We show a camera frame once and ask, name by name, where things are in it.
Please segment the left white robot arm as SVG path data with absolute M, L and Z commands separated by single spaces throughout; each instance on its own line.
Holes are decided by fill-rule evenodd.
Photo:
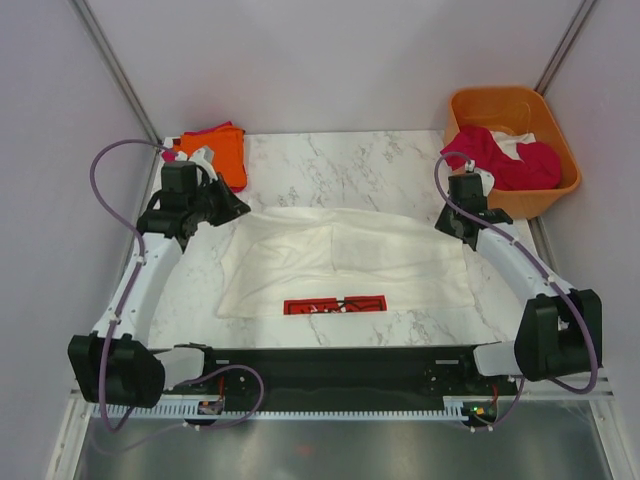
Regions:
M 87 335 L 75 335 L 68 356 L 85 400 L 151 408 L 186 382 L 208 393 L 219 369 L 200 347 L 148 346 L 164 287 L 199 225 L 220 226 L 250 208 L 202 160 L 174 161 L 161 169 L 154 193 L 135 229 L 138 248 L 106 311 Z

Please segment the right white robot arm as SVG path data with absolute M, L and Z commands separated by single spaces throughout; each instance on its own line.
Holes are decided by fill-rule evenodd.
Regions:
M 523 304 L 513 341 L 477 346 L 474 359 L 458 368 L 458 381 L 477 394 L 494 376 L 548 380 L 576 394 L 595 389 L 602 367 L 602 302 L 591 289 L 578 290 L 558 277 L 518 238 L 502 209 L 490 209 L 478 173 L 449 178 L 437 187 L 445 206 L 436 229 L 461 240 L 487 260 Z

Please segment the white t shirt red print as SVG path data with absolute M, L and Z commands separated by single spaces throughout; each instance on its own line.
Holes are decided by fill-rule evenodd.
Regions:
M 221 259 L 221 318 L 281 315 L 288 301 L 382 296 L 392 311 L 474 303 L 460 241 L 374 211 L 268 208 L 242 217 Z

